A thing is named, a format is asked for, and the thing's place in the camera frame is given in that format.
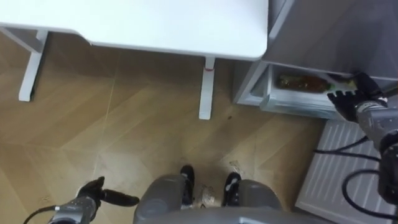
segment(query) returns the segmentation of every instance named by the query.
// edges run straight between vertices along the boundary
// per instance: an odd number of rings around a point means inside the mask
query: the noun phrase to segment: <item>robot leg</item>
[[[182,167],[180,174],[164,175],[153,181],[134,212],[133,224],[191,205],[194,181],[191,166]]]

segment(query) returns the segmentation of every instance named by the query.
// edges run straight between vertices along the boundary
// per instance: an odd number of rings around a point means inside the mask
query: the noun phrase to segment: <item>bottle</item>
[[[276,87],[284,90],[324,93],[333,85],[322,78],[310,75],[281,74],[276,80]]]

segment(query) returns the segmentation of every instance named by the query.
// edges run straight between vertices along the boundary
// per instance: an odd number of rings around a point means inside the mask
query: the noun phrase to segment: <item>table top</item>
[[[268,0],[0,0],[0,26],[94,45],[241,60],[267,48]]]

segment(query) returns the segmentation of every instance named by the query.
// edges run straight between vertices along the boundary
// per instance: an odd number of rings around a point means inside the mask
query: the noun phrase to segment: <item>black cable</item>
[[[376,174],[379,175],[379,171],[377,170],[372,170],[372,169],[361,169],[361,170],[357,170],[355,172],[350,173],[349,175],[346,176],[346,178],[343,181],[343,184],[341,185],[341,191],[343,192],[343,197],[344,199],[355,209],[357,209],[358,211],[365,213],[367,215],[373,216],[373,217],[377,217],[377,218],[385,218],[385,219],[390,219],[390,220],[398,220],[398,216],[397,215],[390,215],[390,214],[386,214],[386,213],[379,213],[379,212],[374,212],[374,211],[370,211],[368,209],[365,209],[363,207],[360,207],[359,205],[357,205],[355,202],[353,202],[351,200],[351,198],[348,196],[348,191],[347,191],[347,187],[348,187],[348,182],[350,182],[350,180],[352,180],[353,178],[361,175],[361,174]]]
[[[335,155],[335,156],[348,156],[348,157],[356,157],[356,158],[361,158],[361,159],[369,159],[372,161],[376,161],[376,162],[380,162],[381,160],[377,157],[374,156],[368,156],[368,155],[364,155],[364,154],[358,154],[358,153],[351,153],[351,152],[342,152],[344,150],[350,149],[352,147],[358,146],[366,141],[368,141],[369,138],[367,136],[362,137],[361,139],[347,145],[347,146],[343,146],[340,147],[338,149],[332,149],[332,150],[319,150],[316,149],[314,150],[315,153],[318,154],[329,154],[329,155]],[[348,183],[350,182],[351,179],[353,179],[354,177],[361,175],[361,174],[377,174],[379,175],[379,171],[377,170],[369,170],[369,169],[365,169],[365,170],[357,170],[355,172],[350,173],[349,175],[347,175],[343,181],[343,184],[341,185],[341,191],[343,192],[343,197],[344,199],[355,209],[357,209],[358,211],[365,213],[367,215],[373,216],[373,217],[377,217],[377,218],[385,218],[385,219],[389,219],[389,220],[398,220],[398,216],[396,215],[390,215],[390,214],[385,214],[385,213],[379,213],[379,212],[373,212],[370,210],[367,210],[363,207],[360,207],[359,205],[357,205],[354,201],[351,200],[351,198],[348,195],[348,191],[347,191],[347,187],[348,187]]]
[[[36,210],[34,213],[30,214],[24,221],[24,224],[27,224],[30,219],[32,219],[35,215],[42,213],[42,212],[49,212],[49,211],[55,211],[55,208],[57,206],[56,205],[52,205],[52,206],[48,206],[48,207],[44,207],[44,208],[40,208],[38,210]]]
[[[341,151],[344,151],[347,149],[351,149],[352,147],[358,146],[364,142],[367,142],[368,140],[369,140],[369,138],[367,136],[363,136],[359,140],[357,140],[351,144],[348,144],[346,146],[340,147],[338,149],[331,149],[331,150],[316,149],[316,150],[314,150],[314,152],[320,153],[320,154],[332,154],[332,152],[341,152]]]

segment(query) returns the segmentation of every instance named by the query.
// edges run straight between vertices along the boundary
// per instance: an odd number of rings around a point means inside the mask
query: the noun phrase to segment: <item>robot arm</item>
[[[55,210],[49,224],[89,224],[95,218],[101,201],[123,207],[132,207],[139,203],[137,197],[114,190],[103,190],[104,180],[104,177],[100,177],[87,183],[78,191],[76,198],[66,204],[42,208],[34,212],[24,224],[27,224],[34,215],[48,210]]]
[[[337,91],[328,97],[340,114],[359,124],[380,153],[378,192],[393,205],[398,205],[398,110],[388,108],[378,85],[365,73],[354,77],[354,93]]]

